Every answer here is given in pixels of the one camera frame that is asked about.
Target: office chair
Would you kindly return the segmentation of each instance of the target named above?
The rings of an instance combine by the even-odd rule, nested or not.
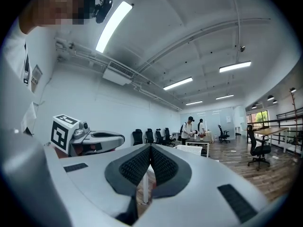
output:
[[[230,140],[227,140],[227,138],[229,137],[229,135],[227,134],[229,131],[222,131],[222,128],[220,125],[218,125],[219,129],[220,129],[220,136],[219,136],[219,140],[220,143],[222,143],[223,141],[225,141],[225,143],[227,144],[227,142],[231,142]]]
[[[169,143],[168,143],[167,145],[168,145],[168,146],[169,146],[169,145],[175,146],[175,144],[173,143],[173,141],[175,141],[176,139],[171,139],[171,138],[170,138],[171,135],[170,135],[170,133],[169,133],[169,129],[168,129],[168,128],[165,128],[165,136],[166,136],[165,140],[169,141]]]
[[[133,138],[134,138],[133,146],[143,144],[142,135],[143,134],[140,129],[136,129],[136,131],[133,132]]]
[[[153,139],[153,133],[152,133],[152,129],[147,129],[146,131],[146,138],[145,138],[145,144],[146,143],[153,143],[154,139]]]
[[[161,129],[156,129],[156,135],[157,135],[157,144],[161,144],[161,145],[168,145],[169,144],[169,140],[165,140],[164,138],[166,138],[166,136],[162,136]]]
[[[264,162],[266,164],[268,164],[268,166],[270,166],[270,163],[268,161],[265,160],[265,158],[261,158],[261,155],[264,157],[264,154],[268,154],[271,152],[271,148],[269,145],[265,145],[265,141],[268,141],[268,139],[264,139],[264,136],[262,137],[262,140],[257,140],[255,138],[255,134],[252,130],[252,126],[248,125],[247,126],[247,132],[250,136],[250,141],[251,141],[251,148],[250,148],[250,154],[254,157],[254,156],[259,156],[259,158],[253,158],[252,161],[248,162],[247,166],[249,166],[251,163],[253,162],[258,162],[258,167],[257,167],[257,171],[260,169],[260,162]],[[257,141],[262,142],[261,146],[256,147]]]

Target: wooden pole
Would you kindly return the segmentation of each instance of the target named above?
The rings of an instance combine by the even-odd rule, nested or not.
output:
[[[292,93],[291,89],[289,90],[290,91],[290,94],[292,96],[292,99],[293,99],[293,106],[294,106],[294,114],[295,114],[295,147],[294,147],[294,153],[296,153],[296,150],[297,150],[297,145],[298,145],[298,122],[297,122],[297,110],[295,108],[295,104],[294,104],[294,94]]]

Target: white t-shirt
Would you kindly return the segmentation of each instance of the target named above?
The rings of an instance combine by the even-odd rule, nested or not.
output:
[[[3,57],[4,61],[13,69],[13,71],[17,74],[20,80],[22,80],[22,82],[24,79],[24,69],[27,59],[27,48],[25,47],[26,36],[27,35],[22,33],[22,31],[20,30],[19,20],[17,19],[14,25],[12,26],[11,31],[6,36],[6,40],[3,43],[1,51],[1,56]],[[28,90],[32,90],[32,68],[30,65],[28,71],[28,84],[24,83],[24,86],[27,87]],[[31,103],[21,122],[21,131],[24,132],[27,127],[29,129],[32,129],[35,119],[36,113],[34,109],[34,104]]]
[[[199,127],[199,131],[198,131],[198,134],[204,134],[205,133],[205,128],[204,128],[204,124],[203,123],[198,123],[198,125],[200,124],[200,127]]]
[[[190,133],[193,131],[193,124],[184,123],[182,127],[181,138],[187,139],[190,137]]]

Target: black and white marker cube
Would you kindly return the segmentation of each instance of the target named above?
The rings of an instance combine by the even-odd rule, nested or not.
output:
[[[53,117],[51,142],[61,151],[69,154],[69,142],[73,133],[79,128],[80,120],[64,114]]]

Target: chair base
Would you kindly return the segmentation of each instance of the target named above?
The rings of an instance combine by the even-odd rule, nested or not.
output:
[[[268,166],[270,166],[270,162],[266,161],[265,158],[261,158],[261,155],[259,156],[259,158],[253,158],[252,161],[247,163],[247,166],[249,166],[251,163],[254,163],[254,162],[258,162],[257,171],[260,170],[260,162],[264,162],[264,163],[268,164]]]

